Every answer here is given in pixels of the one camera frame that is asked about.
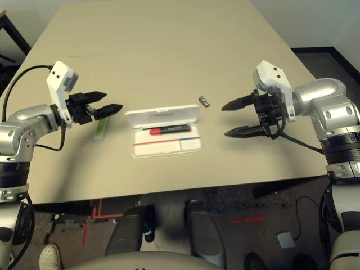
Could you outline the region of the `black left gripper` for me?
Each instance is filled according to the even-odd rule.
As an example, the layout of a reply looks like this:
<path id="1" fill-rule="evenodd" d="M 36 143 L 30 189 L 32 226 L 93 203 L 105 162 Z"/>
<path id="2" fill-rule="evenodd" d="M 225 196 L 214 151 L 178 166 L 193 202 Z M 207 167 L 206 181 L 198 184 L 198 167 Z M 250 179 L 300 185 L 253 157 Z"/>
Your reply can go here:
<path id="1" fill-rule="evenodd" d="M 89 123 L 92 121 L 92 115 L 95 120 L 101 120 L 115 115 L 123 108 L 123 105 L 113 103 L 94 110 L 94 108 L 89 105 L 100 101 L 106 96 L 106 93 L 99 91 L 85 94 L 71 94 L 66 100 L 66 106 L 73 122 L 80 125 Z"/>

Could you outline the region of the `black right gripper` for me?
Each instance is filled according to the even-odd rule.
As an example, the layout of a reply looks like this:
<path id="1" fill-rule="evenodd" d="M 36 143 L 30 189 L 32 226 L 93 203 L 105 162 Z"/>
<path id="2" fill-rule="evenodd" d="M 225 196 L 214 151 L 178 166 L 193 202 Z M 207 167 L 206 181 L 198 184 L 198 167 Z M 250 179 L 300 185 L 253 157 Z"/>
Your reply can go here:
<path id="1" fill-rule="evenodd" d="M 274 96 L 270 96 L 267 93 L 259 94 L 259 91 L 255 89 L 252 94 L 225 104 L 222 107 L 222 111 L 235 111 L 252 104 L 258 115 L 259 125 L 233 128 L 224 133 L 225 136 L 232 138 L 266 136 L 275 140 L 283 134 L 287 123 L 287 114 L 286 107 L 282 103 L 279 94 Z"/>

